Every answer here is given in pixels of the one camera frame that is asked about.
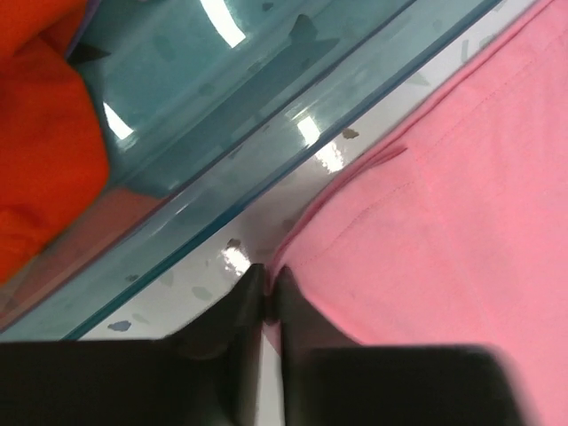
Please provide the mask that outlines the pink t-shirt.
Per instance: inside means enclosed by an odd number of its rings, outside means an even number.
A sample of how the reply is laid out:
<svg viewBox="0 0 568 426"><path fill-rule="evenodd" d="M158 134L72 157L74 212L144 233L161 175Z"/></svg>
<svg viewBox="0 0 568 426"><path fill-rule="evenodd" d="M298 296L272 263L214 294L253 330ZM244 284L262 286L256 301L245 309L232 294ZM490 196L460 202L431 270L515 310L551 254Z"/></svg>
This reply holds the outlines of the pink t-shirt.
<svg viewBox="0 0 568 426"><path fill-rule="evenodd" d="M337 176L278 249L362 343L487 343L567 422L567 4L539 1Z"/></svg>

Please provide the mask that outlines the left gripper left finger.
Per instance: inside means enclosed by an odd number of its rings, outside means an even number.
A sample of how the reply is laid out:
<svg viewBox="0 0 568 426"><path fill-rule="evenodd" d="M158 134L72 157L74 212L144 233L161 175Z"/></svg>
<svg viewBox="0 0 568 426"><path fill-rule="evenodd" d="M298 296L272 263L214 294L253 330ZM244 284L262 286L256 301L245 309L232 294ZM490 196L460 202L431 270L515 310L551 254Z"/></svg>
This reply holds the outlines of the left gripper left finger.
<svg viewBox="0 0 568 426"><path fill-rule="evenodd" d="M184 364L174 425L253 425L262 352L266 270L253 264L205 312L168 336Z"/></svg>

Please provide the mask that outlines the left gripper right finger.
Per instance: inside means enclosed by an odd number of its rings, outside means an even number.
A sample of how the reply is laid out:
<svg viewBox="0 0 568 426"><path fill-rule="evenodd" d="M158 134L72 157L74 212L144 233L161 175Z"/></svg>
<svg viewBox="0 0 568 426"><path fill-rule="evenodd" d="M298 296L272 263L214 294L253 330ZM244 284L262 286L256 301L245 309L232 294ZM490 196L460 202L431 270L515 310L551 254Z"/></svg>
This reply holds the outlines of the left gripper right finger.
<svg viewBox="0 0 568 426"><path fill-rule="evenodd" d="M341 356L358 345L302 293L292 270L277 274L272 308L279 321L283 414L287 425L337 425L325 413L339 403L346 373Z"/></svg>

